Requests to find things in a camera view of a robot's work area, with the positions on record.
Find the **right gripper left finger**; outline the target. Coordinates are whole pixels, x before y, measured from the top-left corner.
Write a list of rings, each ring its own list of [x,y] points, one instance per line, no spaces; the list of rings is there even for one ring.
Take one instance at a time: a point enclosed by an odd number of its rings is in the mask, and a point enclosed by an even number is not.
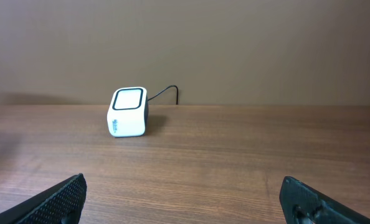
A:
[[[79,173],[0,213],[0,224],[78,224],[86,196],[87,183]]]

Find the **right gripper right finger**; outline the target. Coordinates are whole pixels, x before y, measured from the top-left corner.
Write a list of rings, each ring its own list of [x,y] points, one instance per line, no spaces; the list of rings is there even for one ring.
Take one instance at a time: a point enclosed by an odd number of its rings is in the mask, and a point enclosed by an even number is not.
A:
[[[283,179],[279,199],[287,224],[370,224],[370,218],[291,176]]]

